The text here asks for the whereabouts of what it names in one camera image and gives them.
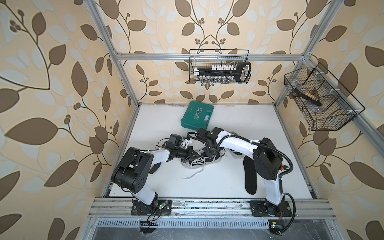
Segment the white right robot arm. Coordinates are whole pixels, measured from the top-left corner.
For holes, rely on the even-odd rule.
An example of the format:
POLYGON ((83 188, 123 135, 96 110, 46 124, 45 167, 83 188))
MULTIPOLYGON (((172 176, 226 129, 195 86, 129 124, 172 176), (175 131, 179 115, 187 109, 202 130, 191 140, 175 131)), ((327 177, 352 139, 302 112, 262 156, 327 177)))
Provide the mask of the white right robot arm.
POLYGON ((208 156, 226 149, 231 151, 235 158, 242 158, 246 192, 255 195, 257 177, 261 177, 264 181, 266 197, 260 212, 270 216, 283 213, 285 196, 282 176, 292 171, 292 161, 277 150, 270 139, 249 140, 220 128, 214 128, 210 132, 201 128, 197 130, 194 139, 205 145, 204 152, 208 156))

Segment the black white sneaker with laces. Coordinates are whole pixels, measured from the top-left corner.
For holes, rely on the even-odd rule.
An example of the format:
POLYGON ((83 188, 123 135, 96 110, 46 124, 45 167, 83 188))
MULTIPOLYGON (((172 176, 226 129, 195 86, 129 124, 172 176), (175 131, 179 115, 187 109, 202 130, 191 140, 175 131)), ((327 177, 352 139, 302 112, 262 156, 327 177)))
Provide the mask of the black white sneaker with laces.
POLYGON ((215 154, 213 157, 208 157, 208 155, 205 152, 201 152, 201 156, 198 159, 182 163, 182 165, 187 169, 199 169, 197 172, 195 172, 191 176, 184 178, 184 180, 189 180, 193 178, 198 173, 201 173, 204 170, 204 167, 206 165, 218 163, 221 160, 221 158, 222 158, 222 155, 220 153, 215 154))

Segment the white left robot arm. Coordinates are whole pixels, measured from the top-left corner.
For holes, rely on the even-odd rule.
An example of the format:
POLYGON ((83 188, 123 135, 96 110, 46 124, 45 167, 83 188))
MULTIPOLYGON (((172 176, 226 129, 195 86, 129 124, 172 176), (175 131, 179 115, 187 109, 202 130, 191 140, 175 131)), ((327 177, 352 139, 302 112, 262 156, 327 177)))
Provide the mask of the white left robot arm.
POLYGON ((139 150, 128 148, 124 156, 114 168, 111 181, 124 192, 129 191, 136 199, 134 202, 134 214, 138 216, 150 215, 156 211, 168 207, 170 201, 160 201, 158 194, 147 184, 150 170, 156 164, 165 163, 174 158, 180 160, 196 160, 200 158, 193 147, 159 148, 156 150, 139 150))

